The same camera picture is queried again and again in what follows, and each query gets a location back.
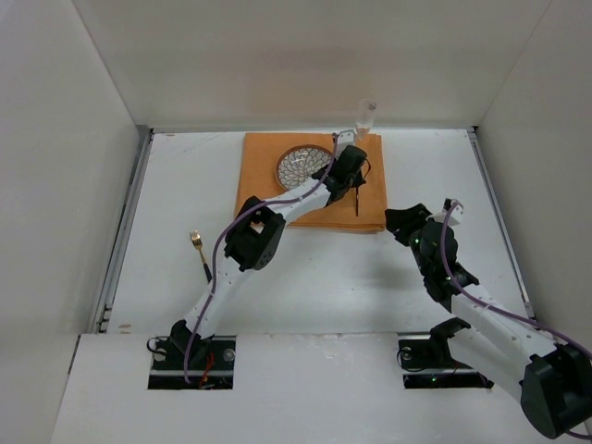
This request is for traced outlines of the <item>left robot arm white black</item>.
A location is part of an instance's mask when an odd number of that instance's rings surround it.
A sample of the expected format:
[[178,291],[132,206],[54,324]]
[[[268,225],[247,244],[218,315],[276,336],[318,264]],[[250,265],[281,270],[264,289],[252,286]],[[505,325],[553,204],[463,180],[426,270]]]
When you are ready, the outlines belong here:
[[301,186],[273,199],[252,196],[244,202],[216,240],[207,290],[171,328],[169,341],[183,356],[186,367],[204,357],[206,342],[216,333],[223,305],[237,294],[250,274],[269,265],[286,226],[338,202],[351,188],[363,185],[366,162],[364,150],[336,144],[329,164]]

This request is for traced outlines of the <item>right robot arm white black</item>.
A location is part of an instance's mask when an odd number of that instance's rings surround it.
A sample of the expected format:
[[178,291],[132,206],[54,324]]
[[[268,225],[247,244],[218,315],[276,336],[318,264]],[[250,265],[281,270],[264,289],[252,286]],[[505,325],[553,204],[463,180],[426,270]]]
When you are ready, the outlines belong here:
[[591,353],[550,327],[508,311],[457,260],[454,199],[433,214],[423,204],[388,209],[386,229],[409,248],[430,298],[451,317],[430,332],[435,357],[473,368],[520,405],[530,425],[556,439],[591,417]]

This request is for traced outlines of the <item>orange cloth placemat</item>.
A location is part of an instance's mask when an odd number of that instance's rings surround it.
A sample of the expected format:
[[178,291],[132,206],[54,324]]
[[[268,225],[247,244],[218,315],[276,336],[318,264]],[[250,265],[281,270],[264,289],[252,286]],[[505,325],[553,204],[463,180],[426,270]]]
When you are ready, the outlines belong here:
[[[275,177],[277,161],[290,148],[304,144],[331,150],[332,138],[328,133],[246,133],[235,209],[240,210],[244,201],[253,195],[264,200],[283,193]],[[360,187],[359,216],[355,215],[355,190],[351,190],[329,207],[300,217],[292,223],[294,227],[355,232],[379,232],[385,229],[384,212],[388,198],[382,139],[377,134],[369,134],[359,147],[366,152],[370,163],[363,168],[366,183]]]

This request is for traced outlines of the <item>gold fork black handle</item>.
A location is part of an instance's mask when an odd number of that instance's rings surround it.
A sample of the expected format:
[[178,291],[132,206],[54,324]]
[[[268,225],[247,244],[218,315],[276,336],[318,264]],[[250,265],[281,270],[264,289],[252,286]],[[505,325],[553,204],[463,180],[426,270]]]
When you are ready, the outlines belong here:
[[197,230],[192,230],[189,233],[189,236],[190,236],[190,240],[191,240],[191,244],[192,244],[193,248],[200,255],[200,259],[201,259],[201,262],[203,265],[203,271],[204,271],[205,277],[207,279],[207,282],[210,283],[212,281],[213,276],[212,276],[212,272],[209,267],[209,264],[207,263],[207,259],[204,255],[204,252],[203,252],[203,242],[202,242],[201,235]]

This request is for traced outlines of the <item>patterned ceramic plate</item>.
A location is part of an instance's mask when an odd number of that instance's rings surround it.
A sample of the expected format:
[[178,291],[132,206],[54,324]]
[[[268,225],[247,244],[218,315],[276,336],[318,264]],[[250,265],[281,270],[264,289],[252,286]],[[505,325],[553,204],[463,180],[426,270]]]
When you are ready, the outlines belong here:
[[314,144],[298,145],[287,150],[277,161],[275,177],[278,185],[289,191],[302,185],[316,171],[324,168],[332,153]]

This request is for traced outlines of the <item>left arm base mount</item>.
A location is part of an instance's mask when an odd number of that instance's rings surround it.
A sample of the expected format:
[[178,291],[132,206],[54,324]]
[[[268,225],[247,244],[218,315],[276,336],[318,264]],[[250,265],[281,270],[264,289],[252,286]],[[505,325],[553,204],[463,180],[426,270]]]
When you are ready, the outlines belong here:
[[184,368],[184,355],[168,337],[149,338],[146,349],[152,354],[149,390],[229,390],[234,384],[237,338],[213,337]]

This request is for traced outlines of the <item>clear wine glass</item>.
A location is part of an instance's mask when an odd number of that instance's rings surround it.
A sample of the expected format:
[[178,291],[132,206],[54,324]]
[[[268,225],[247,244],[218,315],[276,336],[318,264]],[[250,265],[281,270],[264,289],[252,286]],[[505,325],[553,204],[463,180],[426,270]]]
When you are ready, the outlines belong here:
[[363,99],[357,105],[355,118],[355,140],[361,142],[373,128],[376,113],[376,102]]

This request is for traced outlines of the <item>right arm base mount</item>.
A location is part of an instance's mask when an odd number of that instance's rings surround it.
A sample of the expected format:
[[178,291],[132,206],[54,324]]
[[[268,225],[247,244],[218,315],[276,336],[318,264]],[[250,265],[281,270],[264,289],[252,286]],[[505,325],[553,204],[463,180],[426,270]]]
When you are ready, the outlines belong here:
[[428,333],[402,334],[398,338],[397,363],[406,389],[492,389],[494,382],[468,365],[454,360],[448,341],[471,326],[452,318]]

